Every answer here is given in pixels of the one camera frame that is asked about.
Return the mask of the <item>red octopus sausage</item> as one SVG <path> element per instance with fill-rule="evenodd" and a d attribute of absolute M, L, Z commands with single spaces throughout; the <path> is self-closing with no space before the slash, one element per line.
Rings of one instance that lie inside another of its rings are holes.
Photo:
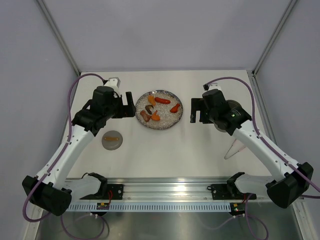
<path fill-rule="evenodd" d="M 181 105 L 180 105 L 179 103 L 177 103 L 174 107 L 172 107 L 172 108 L 170 109 L 170 112 L 171 112 L 171 113 L 177 113 L 180 106 L 181 106 Z"/>

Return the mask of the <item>orange food piece top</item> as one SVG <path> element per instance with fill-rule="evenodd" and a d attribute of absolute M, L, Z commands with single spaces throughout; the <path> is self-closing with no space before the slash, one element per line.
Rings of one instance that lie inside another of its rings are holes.
<path fill-rule="evenodd" d="M 152 106 L 155 106 L 155 105 L 156 105 L 156 101 L 155 101 L 155 98 L 154 98 L 153 95 L 149 95 L 149 96 L 147 97 L 147 99 L 148 99 L 148 102 L 149 102 Z"/>

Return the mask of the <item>grey cylindrical container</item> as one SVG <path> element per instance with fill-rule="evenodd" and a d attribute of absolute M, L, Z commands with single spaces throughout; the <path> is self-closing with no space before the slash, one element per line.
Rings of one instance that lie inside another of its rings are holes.
<path fill-rule="evenodd" d="M 218 109 L 218 116 L 215 118 L 215 128 L 222 132 L 233 135 L 236 129 L 246 120 L 245 111 L 235 100 L 227 100 L 226 103 Z"/>

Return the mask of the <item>grey round lid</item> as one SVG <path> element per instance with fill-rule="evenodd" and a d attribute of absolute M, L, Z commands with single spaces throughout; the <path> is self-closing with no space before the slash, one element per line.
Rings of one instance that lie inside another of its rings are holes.
<path fill-rule="evenodd" d="M 108 151 L 117 150 L 123 144 L 123 136 L 116 130 L 110 130 L 101 138 L 102 147 Z"/>

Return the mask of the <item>orange carrot piece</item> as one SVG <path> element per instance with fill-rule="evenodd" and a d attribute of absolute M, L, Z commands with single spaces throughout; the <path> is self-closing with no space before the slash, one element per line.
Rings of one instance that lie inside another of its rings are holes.
<path fill-rule="evenodd" d="M 153 121 L 156 121 L 156 122 L 158 122 L 158 121 L 161 120 L 160 116 L 159 116 L 157 113 L 158 113 L 158 111 L 156 110 L 156 111 L 151 115 L 151 119 L 152 119 Z"/>

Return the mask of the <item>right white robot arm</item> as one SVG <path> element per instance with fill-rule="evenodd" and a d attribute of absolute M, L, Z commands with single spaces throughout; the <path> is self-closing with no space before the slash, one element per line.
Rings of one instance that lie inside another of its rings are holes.
<path fill-rule="evenodd" d="M 200 112 L 201 123 L 214 124 L 217 129 L 240 141 L 271 174 L 268 177 L 236 173 L 227 181 L 226 190 L 230 197 L 256 194 L 269 197 L 278 207 L 286 209 L 308 190 L 313 167 L 284 153 L 260 132 L 252 116 L 239 103 L 226 100 L 221 90 L 209 90 L 201 98 L 192 98 L 191 123 L 195 123 L 197 112 Z"/>

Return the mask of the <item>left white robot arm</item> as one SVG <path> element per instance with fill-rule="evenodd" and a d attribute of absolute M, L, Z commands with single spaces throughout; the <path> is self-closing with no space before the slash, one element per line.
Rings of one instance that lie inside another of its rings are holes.
<path fill-rule="evenodd" d="M 132 93 L 128 91 L 125 96 L 126 105 L 113 87 L 98 86 L 93 91 L 92 98 L 69 121 L 67 139 L 36 176 L 27 175 L 22 181 L 27 203 L 61 216 L 72 201 L 88 196 L 95 199 L 109 196 L 108 180 L 98 173 L 89 173 L 70 185 L 65 181 L 83 150 L 109 119 L 133 118 L 136 115 Z"/>

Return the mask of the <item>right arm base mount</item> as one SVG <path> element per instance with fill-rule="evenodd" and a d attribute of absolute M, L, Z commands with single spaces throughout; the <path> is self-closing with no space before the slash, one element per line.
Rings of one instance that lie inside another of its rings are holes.
<path fill-rule="evenodd" d="M 231 176 L 225 183 L 213 183 L 206 189 L 211 192 L 213 200 L 243 200 L 245 201 L 250 193 L 242 193 L 236 187 L 236 180 L 245 173 L 238 172 Z"/>

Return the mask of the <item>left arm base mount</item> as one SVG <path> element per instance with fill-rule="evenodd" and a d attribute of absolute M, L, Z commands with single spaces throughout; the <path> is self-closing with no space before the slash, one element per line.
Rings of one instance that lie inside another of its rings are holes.
<path fill-rule="evenodd" d="M 108 179 L 102 175 L 97 173 L 85 173 L 81 178 L 85 175 L 90 177 L 94 177 L 95 179 L 100 181 L 100 186 L 98 191 L 95 194 L 89 194 L 82 198 L 81 200 L 122 200 L 123 199 L 123 184 L 113 184 L 108 183 Z"/>

